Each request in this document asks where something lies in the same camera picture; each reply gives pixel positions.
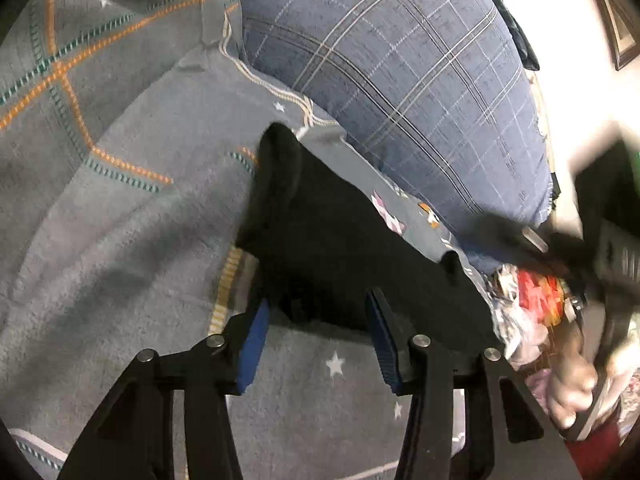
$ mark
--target orange stitched line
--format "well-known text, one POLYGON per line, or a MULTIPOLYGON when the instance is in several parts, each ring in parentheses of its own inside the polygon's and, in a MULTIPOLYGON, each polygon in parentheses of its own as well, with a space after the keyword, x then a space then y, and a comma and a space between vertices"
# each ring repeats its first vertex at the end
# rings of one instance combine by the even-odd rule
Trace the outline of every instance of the orange stitched line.
POLYGON ((239 150, 248 156, 256 166, 258 166, 258 157, 256 157, 248 148, 243 146, 242 148, 239 148, 239 150))
POLYGON ((165 7, 164 9, 158 10, 158 12, 156 12, 155 14, 149 16, 148 18, 144 18, 143 20, 140 20, 139 22, 137 22, 137 23, 135 23, 133 25, 130 25, 129 27, 125 28, 124 30, 122 30, 122 31, 120 31, 120 32, 118 32, 116 34, 112 34, 111 36, 108 36, 107 38, 104 38, 103 40, 97 41, 96 43, 92 44, 92 46, 89 46, 88 48, 84 49, 82 52, 80 52, 77 56, 75 56, 68 63, 61 64, 60 67, 56 67, 56 69, 54 70, 54 72, 51 75, 49 75, 46 78, 44 78, 43 81, 41 81, 36 87, 32 88, 31 91, 27 95, 25 95, 20 100, 20 102, 18 102, 17 105, 15 105, 15 107, 13 107, 11 110, 9 110, 7 112, 7 114, 4 115, 0 119, 0 129, 6 128, 15 119, 15 117, 21 111, 23 111, 26 108, 26 106, 33 99, 35 99, 37 96, 42 94, 42 92, 46 88, 51 86, 54 82, 56 82, 58 79, 60 79, 65 73, 67 73, 69 70, 71 70, 73 67, 75 67, 80 62, 82 62, 85 59, 87 59, 89 56, 92 56, 93 54, 95 54, 99 50, 104 49, 105 47, 109 46, 111 43, 115 43, 116 41, 121 40, 122 38, 128 36, 129 34, 132 34, 133 32, 135 32, 137 30, 140 30, 143 27, 146 27, 149 23, 154 22, 158 18, 162 18, 163 16, 171 14, 172 12, 175 12, 176 10, 180 10, 180 9, 185 8, 185 7, 189 7, 189 6, 192 6, 194 4, 204 2, 204 1, 206 1, 206 0, 185 0, 185 1, 181 2, 181 3, 179 3, 179 4, 175 4, 175 5, 172 5, 172 6, 169 6, 169 7, 165 7))
MULTIPOLYGON (((46 12, 46 28, 47 28, 47 44, 49 47, 49 53, 53 54, 57 52, 56 47, 56 27, 55 27, 55 0, 47 0, 47 12, 46 12)), ((96 148, 94 140, 91 138, 91 134, 89 133, 89 128, 86 127, 86 123, 84 122, 84 118, 82 117, 82 110, 80 109, 80 103, 78 102, 78 98, 76 97, 76 93, 74 92, 74 88, 71 86, 71 81, 69 81, 68 75, 66 74, 67 70, 65 70, 62 66, 62 62, 58 61, 54 64, 54 68, 59 71, 62 75, 60 76, 60 82, 62 83, 62 88, 65 90, 66 94, 71 101, 71 110, 76 118, 76 122, 78 123, 78 127, 80 128, 80 132, 82 133, 82 138, 86 145, 91 149, 92 153, 95 153, 98 157, 106 162, 110 162, 114 166, 118 168, 122 168, 123 170, 128 170, 131 173, 136 173, 142 176, 146 176, 147 178, 151 178, 154 180, 158 180, 160 182, 164 182, 165 184, 172 184, 174 180, 167 176, 155 173, 150 170, 146 170, 145 168, 140 168, 138 166, 134 166, 133 164, 129 164, 120 158, 116 158, 109 153, 104 152, 103 150, 96 148)))
POLYGON ((174 180, 169 178, 168 176, 161 175, 159 173, 155 173, 154 171, 146 170, 145 168, 140 168, 139 166, 134 166, 133 164, 129 164, 125 162, 121 158, 116 158, 113 155, 110 155, 107 152, 104 152, 100 148, 93 147, 91 150, 92 153, 99 156, 105 162, 110 162, 114 166, 121 168, 123 170, 130 171, 131 173, 137 173, 141 176, 146 176, 147 178, 152 178, 153 180, 157 180, 159 182, 164 182, 165 184, 173 184, 174 180))
POLYGON ((82 133, 82 138, 84 142, 89 147, 89 149, 93 150, 94 148, 94 140, 91 138, 91 134, 89 133, 89 128, 84 124, 84 119, 82 118, 82 112, 80 110, 80 104, 78 103, 78 98, 76 97, 76 93, 74 92, 73 87, 71 86, 71 81, 69 81, 69 77, 66 74, 62 75, 62 88, 65 89, 66 95, 69 97, 71 101, 71 111, 74 113, 74 117, 76 118, 76 123, 78 123, 78 128, 80 128, 80 133, 82 133))

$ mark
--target black cloth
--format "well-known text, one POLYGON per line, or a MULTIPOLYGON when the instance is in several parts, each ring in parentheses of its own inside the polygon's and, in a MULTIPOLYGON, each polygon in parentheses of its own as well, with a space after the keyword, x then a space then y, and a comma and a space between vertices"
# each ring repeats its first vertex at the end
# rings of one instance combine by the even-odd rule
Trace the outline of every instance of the black cloth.
POLYGON ((619 139, 575 177, 585 243, 595 252, 602 220, 640 238, 640 154, 619 139))
POLYGON ((236 245, 260 260, 269 294, 291 317, 364 330, 366 292, 379 286, 396 314, 449 349, 501 348, 457 255, 457 264, 426 259, 282 124, 267 129, 258 160, 236 245))

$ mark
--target teal stitched line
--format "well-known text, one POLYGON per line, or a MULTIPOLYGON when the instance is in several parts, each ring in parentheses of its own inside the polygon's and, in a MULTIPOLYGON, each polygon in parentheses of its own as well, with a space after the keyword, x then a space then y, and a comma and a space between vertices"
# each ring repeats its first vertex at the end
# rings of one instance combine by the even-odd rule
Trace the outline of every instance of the teal stitched line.
POLYGON ((234 3, 239 2, 240 0, 229 0, 226 4, 225 4, 225 9, 228 9, 229 7, 231 7, 234 3))
POLYGON ((48 466, 52 467, 53 469, 55 469, 56 471, 60 471, 62 469, 62 466, 56 462, 53 462, 53 460, 50 460, 49 458, 47 458, 46 456, 38 453, 36 450, 31 449, 31 447, 27 446, 26 444, 24 444, 22 441, 20 440, 15 440, 16 445, 26 451, 29 454, 32 454, 34 457, 36 457, 37 459, 39 459, 41 462, 44 462, 45 464, 47 464, 48 466))
MULTIPOLYGON (((36 60, 36 63, 42 62, 42 42, 40 41, 40 33, 38 31, 38 26, 36 24, 36 0, 31 1, 30 8, 30 37, 31 37, 31 49, 33 50, 33 56, 36 60)), ((74 148, 76 149, 76 153, 78 157, 80 157, 80 161, 84 161, 85 151, 84 144, 80 141, 80 138, 76 131, 71 127, 69 123, 69 115, 67 112, 67 108, 60 97, 58 92, 58 88, 56 86, 50 86, 49 95, 53 99, 53 102, 56 105, 58 110, 58 117, 60 118, 60 122, 62 123, 67 136, 71 140, 74 148)))
POLYGON ((145 182, 144 180, 140 180, 139 178, 135 178, 133 176, 127 176, 124 173, 121 173, 117 170, 112 170, 92 158, 88 158, 84 162, 84 164, 87 167, 89 167, 91 170, 94 170, 95 173, 101 176, 106 176, 113 180, 119 180, 123 184, 129 184, 131 187, 137 187, 138 189, 141 189, 143 191, 148 191, 149 193, 160 192, 160 188, 156 186, 156 184, 151 184, 149 182, 145 182))
POLYGON ((252 166, 244 158, 244 156, 240 155, 240 153, 238 153, 238 152, 230 152, 229 155, 231 155, 235 160, 239 161, 240 164, 242 164, 244 166, 244 168, 249 172, 249 174, 251 176, 255 176, 254 168, 252 168, 252 166))
MULTIPOLYGON (((172 4, 174 2, 178 2, 179 0, 163 0, 153 5, 149 5, 146 8, 145 13, 148 14, 152 10, 156 10, 159 7, 164 7, 167 4, 172 4)), ((113 30, 114 28, 120 27, 124 23, 129 23, 133 18, 136 17, 134 12, 130 12, 129 14, 125 14, 124 16, 120 16, 119 18, 113 18, 106 23, 103 23, 100 27, 92 28, 89 32, 82 34, 81 36, 75 38, 74 40, 67 43, 64 47, 59 49, 53 56, 49 56, 46 59, 43 56, 39 56, 36 59, 38 63, 34 68, 29 70, 25 75, 23 75, 18 81, 16 81, 12 86, 10 86, 3 94, 0 96, 0 106, 7 103, 7 101, 17 93, 17 91, 26 85, 29 81, 34 79, 37 75, 44 74, 49 66, 52 63, 55 63, 65 57, 70 52, 74 51, 79 45, 87 43, 89 40, 94 38, 98 38, 103 35, 105 32, 113 30)), ((33 41, 33 29, 31 29, 31 39, 33 41)))

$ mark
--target red object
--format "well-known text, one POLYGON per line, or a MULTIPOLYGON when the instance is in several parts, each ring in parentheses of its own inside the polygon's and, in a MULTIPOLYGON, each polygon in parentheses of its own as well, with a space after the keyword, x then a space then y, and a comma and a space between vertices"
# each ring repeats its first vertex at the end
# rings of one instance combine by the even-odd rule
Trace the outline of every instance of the red object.
POLYGON ((520 306, 529 310, 538 323, 556 325, 562 316, 562 291, 553 276, 518 269, 520 306))
POLYGON ((620 449, 618 410, 581 442, 566 442, 583 480, 597 480, 620 449))

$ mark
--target dark fabric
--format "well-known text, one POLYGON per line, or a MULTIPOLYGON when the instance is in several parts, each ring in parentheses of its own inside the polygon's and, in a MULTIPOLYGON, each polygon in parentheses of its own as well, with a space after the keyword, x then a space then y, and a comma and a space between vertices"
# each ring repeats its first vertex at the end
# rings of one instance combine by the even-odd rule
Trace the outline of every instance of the dark fabric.
POLYGON ((584 241, 592 251, 603 220, 640 238, 638 156, 620 139, 575 177, 584 241))
POLYGON ((267 282, 297 283, 293 297, 309 317, 364 329, 366 292, 379 286, 395 312, 450 349, 476 354, 500 345, 460 265, 456 273, 422 256, 286 126, 268 128, 258 160, 236 245, 260 260, 267 282), (311 297, 321 301, 310 312, 311 297))
POLYGON ((556 177, 556 172, 551 174, 551 182, 553 183, 553 191, 551 195, 552 199, 552 208, 556 208, 556 200, 560 197, 560 183, 558 182, 558 178, 556 177))
POLYGON ((0 419, 0 471, 10 480, 42 480, 15 445, 0 419))
POLYGON ((241 2, 246 60, 326 110, 461 244, 480 211, 546 219, 545 141, 492 0, 241 2))
POLYGON ((507 28, 509 29, 511 37, 513 38, 513 43, 516 44, 518 54, 520 55, 520 60, 522 61, 522 66, 527 70, 540 70, 540 63, 538 63, 538 58, 533 52, 533 48, 529 43, 529 40, 524 35, 522 27, 520 27, 513 15, 509 12, 509 9, 507 9, 507 7, 504 5, 503 0, 493 1, 494 5, 498 9, 498 12, 500 12, 500 15, 502 16, 504 23, 507 24, 507 28))

